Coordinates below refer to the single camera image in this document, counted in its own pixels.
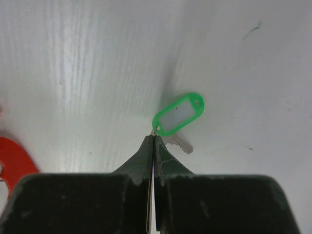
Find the green tag key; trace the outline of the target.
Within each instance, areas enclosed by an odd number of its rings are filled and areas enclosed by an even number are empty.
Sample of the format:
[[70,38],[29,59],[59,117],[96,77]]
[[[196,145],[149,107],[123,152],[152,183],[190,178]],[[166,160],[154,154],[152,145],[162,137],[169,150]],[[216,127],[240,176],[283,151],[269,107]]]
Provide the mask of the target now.
[[179,131],[199,118],[204,107],[204,99],[199,93],[188,92],[177,96],[153,117],[152,135],[158,135],[165,144],[179,146],[184,153],[191,154],[193,146]]

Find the keyring bunch with coloured tags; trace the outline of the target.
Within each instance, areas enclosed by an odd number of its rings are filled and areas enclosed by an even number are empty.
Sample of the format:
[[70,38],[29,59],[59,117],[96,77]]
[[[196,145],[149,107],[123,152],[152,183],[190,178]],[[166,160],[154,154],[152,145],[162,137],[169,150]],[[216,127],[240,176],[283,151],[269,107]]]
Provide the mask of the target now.
[[5,128],[0,120],[0,181],[7,188],[7,199],[18,182],[27,175],[38,174],[38,166],[19,140]]

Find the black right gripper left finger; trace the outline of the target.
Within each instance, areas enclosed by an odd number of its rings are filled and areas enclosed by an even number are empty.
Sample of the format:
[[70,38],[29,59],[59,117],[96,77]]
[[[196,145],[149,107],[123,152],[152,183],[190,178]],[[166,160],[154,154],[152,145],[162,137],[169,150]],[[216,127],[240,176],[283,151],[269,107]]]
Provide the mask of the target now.
[[148,234],[153,137],[111,173],[31,174],[0,217],[3,234]]

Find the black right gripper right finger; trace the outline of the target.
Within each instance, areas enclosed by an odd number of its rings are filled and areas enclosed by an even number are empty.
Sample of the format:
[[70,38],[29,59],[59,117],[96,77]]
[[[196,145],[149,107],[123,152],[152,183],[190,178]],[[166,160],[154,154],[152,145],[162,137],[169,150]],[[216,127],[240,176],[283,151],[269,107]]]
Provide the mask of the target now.
[[297,234],[287,198],[266,175],[196,175],[154,137],[156,229],[162,234]]

